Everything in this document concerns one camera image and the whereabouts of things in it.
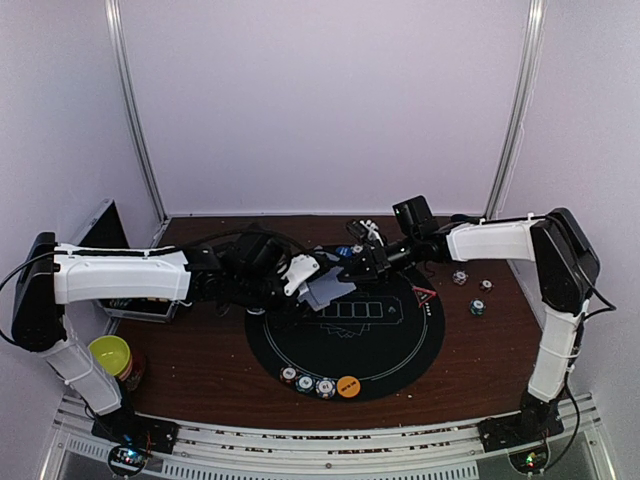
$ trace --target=robotic arm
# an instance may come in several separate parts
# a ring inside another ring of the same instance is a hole
[[[394,212],[404,239],[385,244],[373,222],[353,221],[347,229],[362,245],[361,251],[337,261],[313,251],[292,255],[289,245],[274,232],[256,226],[222,245],[154,250],[82,248],[57,244],[52,233],[42,233],[16,286],[14,341],[43,357],[87,401],[111,439],[137,446],[151,436],[155,450],[170,452],[177,426],[135,414],[122,386],[78,340],[64,315],[65,305],[88,299],[151,297],[235,303],[299,315],[314,282],[335,267],[341,269],[337,281],[349,285],[384,281],[389,273],[422,261],[530,260],[536,262],[546,304],[535,370],[519,416],[487,420],[480,429],[492,440],[485,442],[487,450],[553,431],[550,422],[555,420],[558,396],[579,351],[583,319],[600,269],[575,218],[566,209],[556,209],[543,217],[466,218],[440,228],[424,197],[397,204]],[[348,291],[338,288],[336,296]]]

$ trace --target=orange poker chip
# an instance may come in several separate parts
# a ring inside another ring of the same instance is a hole
[[[356,377],[342,377],[338,380],[338,395],[353,398],[360,393],[360,381]]]

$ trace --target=black round mat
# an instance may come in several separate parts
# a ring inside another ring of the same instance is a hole
[[[421,273],[410,269],[386,283],[359,286],[293,326],[279,327],[282,322],[274,314],[247,315],[249,345],[275,378],[291,365],[316,380],[358,378],[362,390],[348,401],[390,395],[429,368],[444,340],[440,298],[420,307],[414,286],[433,290]],[[334,399],[344,400],[337,394]]]

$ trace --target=white panel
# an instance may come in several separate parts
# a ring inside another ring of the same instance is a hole
[[[103,0],[0,2],[0,276],[38,232],[68,240],[105,197],[132,244],[156,227],[126,126]],[[9,330],[13,284],[0,323]],[[82,336],[104,328],[91,307],[69,316]],[[61,382],[37,356],[0,343],[2,478],[32,479]]]
[[[172,214],[484,210],[526,0],[123,0]]]
[[[569,207],[600,257],[598,287],[619,310],[589,321],[574,380],[576,391],[594,393],[620,478],[637,478],[640,462],[638,32],[634,0],[549,2],[535,97],[500,215]],[[535,268],[517,269],[539,299]]]

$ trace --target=wood surface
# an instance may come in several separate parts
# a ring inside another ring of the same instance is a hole
[[[171,221],[162,245],[178,244],[229,228],[261,225],[309,246],[350,244],[346,217],[180,218]],[[389,240],[401,238],[393,217],[376,218]],[[362,429],[428,425],[516,410],[533,371],[541,331],[504,261],[463,265],[467,285],[451,281],[460,265],[428,265],[440,295],[446,335],[440,355],[415,383],[398,394],[358,403],[320,401],[298,394],[267,374],[244,334],[244,311],[217,317],[213,304],[179,311],[171,324],[123,320],[118,329],[145,352],[147,371],[134,392],[142,412],[181,420],[276,429]],[[483,294],[482,279],[495,288]],[[469,302],[485,300],[482,317]]]

